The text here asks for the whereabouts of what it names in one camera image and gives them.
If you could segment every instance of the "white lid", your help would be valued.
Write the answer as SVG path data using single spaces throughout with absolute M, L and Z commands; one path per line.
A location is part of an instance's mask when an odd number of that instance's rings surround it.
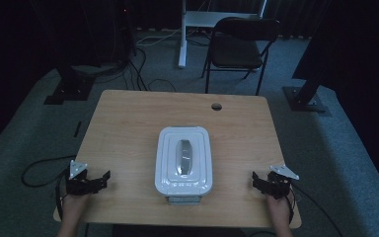
M 159 136 L 156 189 L 164 196 L 204 196 L 212 187 L 208 132 L 200 126 L 169 126 Z

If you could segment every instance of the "white desk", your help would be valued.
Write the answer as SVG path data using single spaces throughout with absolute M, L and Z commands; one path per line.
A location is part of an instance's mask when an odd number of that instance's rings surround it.
M 207 27 L 213 28 L 218 21 L 226 17 L 241 17 L 241 18 L 257 18 L 264 14 L 266 0 L 260 4 L 260 9 L 257 14 L 249 13 L 225 13 L 225 12 L 197 12 L 187 11 L 187 0 L 183 0 L 183 17 L 182 17 L 182 35 L 181 35 L 181 50 L 180 68 L 186 67 L 187 60 L 187 27 Z

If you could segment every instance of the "gray carpet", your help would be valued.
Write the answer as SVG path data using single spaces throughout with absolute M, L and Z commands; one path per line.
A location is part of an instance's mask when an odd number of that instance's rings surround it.
M 206 42 L 202 38 L 193 40 Z M 324 87 L 319 89 L 318 96 L 331 113 L 330 117 L 322 117 L 292 112 L 281 89 L 303 85 L 304 81 L 291 76 L 307 43 L 303 39 L 279 39 L 271 47 L 260 95 L 268 99 L 286 164 L 301 178 L 296 184 L 326 210 L 343 236 L 379 236 L 379 175 L 335 93 Z M 189 44 L 185 69 L 177 66 L 176 40 L 140 48 L 147 56 L 141 75 L 150 90 L 203 93 L 204 79 L 199 75 L 206 47 Z M 142 52 L 137 51 L 132 61 L 140 67 Z M 109 67 L 81 66 L 78 70 L 95 72 Z M 213 72 L 210 93 L 254 95 L 258 74 L 241 80 L 240 73 Z M 99 77 L 88 101 L 45 106 L 46 96 L 52 94 L 59 79 L 52 70 L 39 80 L 0 135 L 0 236 L 55 236 L 59 223 L 52 218 L 54 184 L 37 189 L 24 187 L 20 181 L 22 172 L 34 161 L 76 154 L 104 90 L 132 90 L 133 85 L 137 90 L 136 73 L 127 67 L 123 74 Z M 78 122 L 83 125 L 76 132 Z M 26 178 L 35 184 L 45 182 L 67 164 L 68 160 L 42 164 Z M 303 224 L 293 231 L 294 235 L 337 236 L 322 211 L 296 193 L 301 198 L 298 205 Z M 79 236 L 84 231 L 82 225 Z M 251 234 L 260 229 L 244 231 Z M 88 231 L 88 236 L 111 234 L 112 227 L 107 224 L 91 224 Z

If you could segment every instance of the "dark background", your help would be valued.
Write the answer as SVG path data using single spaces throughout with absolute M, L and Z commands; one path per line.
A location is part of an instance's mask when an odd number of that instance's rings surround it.
M 128 26 L 121 14 L 123 1 L 36 2 L 68 64 L 98 66 L 127 59 L 128 45 L 123 42 L 130 36 L 123 31 Z M 201 2 L 189 1 L 188 9 L 196 10 Z M 268 2 L 265 17 L 281 22 L 286 39 L 313 36 L 293 77 L 320 80 L 336 91 L 379 171 L 379 1 Z M 252 12 L 257 3 L 221 0 L 211 7 Z M 181 9 L 177 0 L 138 0 L 132 1 L 128 13 L 133 30 L 178 29 Z M 56 67 L 52 51 L 30 2 L 0 1 L 0 132 L 36 81 Z

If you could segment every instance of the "gray handle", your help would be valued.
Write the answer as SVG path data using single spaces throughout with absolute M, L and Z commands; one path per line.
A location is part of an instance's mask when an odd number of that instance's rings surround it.
M 177 144 L 177 170 L 180 175 L 188 175 L 192 167 L 192 146 L 188 140 Z

